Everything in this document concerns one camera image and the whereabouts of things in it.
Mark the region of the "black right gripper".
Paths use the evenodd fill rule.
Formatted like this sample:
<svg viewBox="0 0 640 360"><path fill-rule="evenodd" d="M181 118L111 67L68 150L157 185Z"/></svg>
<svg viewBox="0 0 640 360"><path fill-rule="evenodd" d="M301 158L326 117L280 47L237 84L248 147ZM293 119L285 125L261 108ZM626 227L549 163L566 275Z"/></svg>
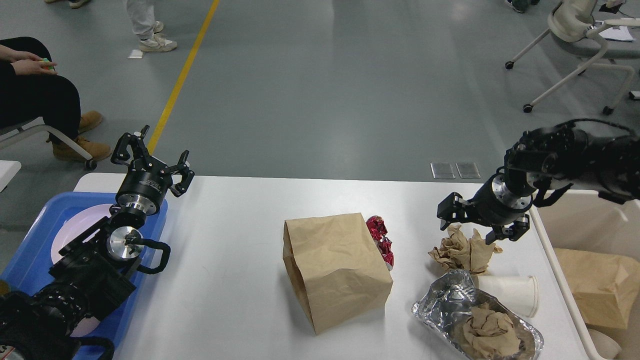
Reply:
<svg viewBox="0 0 640 360"><path fill-rule="evenodd" d="M485 238L487 245L504 239L516 242L530 230L530 216L526 212L533 205L533 192L534 187L526 177L512 182L505 174L494 174L470 202L452 192L439 203L436 211L439 230L444 231L451 224L474 223L492 228Z"/></svg>

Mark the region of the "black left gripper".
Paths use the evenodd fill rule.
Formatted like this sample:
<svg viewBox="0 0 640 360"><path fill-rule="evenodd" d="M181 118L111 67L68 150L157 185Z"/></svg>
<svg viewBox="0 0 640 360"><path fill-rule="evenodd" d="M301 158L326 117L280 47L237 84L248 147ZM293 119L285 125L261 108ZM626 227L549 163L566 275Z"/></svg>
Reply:
<svg viewBox="0 0 640 360"><path fill-rule="evenodd" d="M150 126L145 125L133 134L125 132L117 141L110 162L127 168L124 181L116 193L116 204L154 215L162 207L168 190L175 198L180 198L188 191L195 172L190 169L188 162L190 151L185 150L177 164L163 168L163 174L155 173L156 163L144 143L149 129ZM180 176L178 182L173 180L175 175Z"/></svg>

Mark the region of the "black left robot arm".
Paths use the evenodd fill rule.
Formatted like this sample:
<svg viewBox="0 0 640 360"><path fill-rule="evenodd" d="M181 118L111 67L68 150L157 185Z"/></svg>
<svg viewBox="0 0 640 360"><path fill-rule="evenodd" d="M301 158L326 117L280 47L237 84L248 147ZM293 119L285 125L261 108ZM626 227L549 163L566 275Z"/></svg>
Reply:
<svg viewBox="0 0 640 360"><path fill-rule="evenodd" d="M101 347L101 360L114 357L106 337L73 337L83 319L103 321L136 287L135 272L158 274L167 266L169 244L143 237L140 228L161 209L170 191L176 198L187 192L195 177L189 150L177 164L153 157L144 143L149 126L124 133L110 157L127 167L104 216L64 246L61 259L49 269L50 284L34 295L11 291L1 297L1 346L18 360L71 360L84 346Z"/></svg>

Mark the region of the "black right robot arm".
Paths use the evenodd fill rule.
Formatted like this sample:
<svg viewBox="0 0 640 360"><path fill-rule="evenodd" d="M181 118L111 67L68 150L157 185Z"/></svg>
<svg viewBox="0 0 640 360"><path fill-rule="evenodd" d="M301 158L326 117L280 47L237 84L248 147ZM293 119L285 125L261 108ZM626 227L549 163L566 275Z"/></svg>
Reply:
<svg viewBox="0 0 640 360"><path fill-rule="evenodd" d="M473 198L453 192L439 203L441 230L474 223L491 228L488 245L515 242L530 229L528 210L550 207L574 185L617 204L638 199L638 135L622 126L624 136L595 136L577 123L574 119L524 132Z"/></svg>

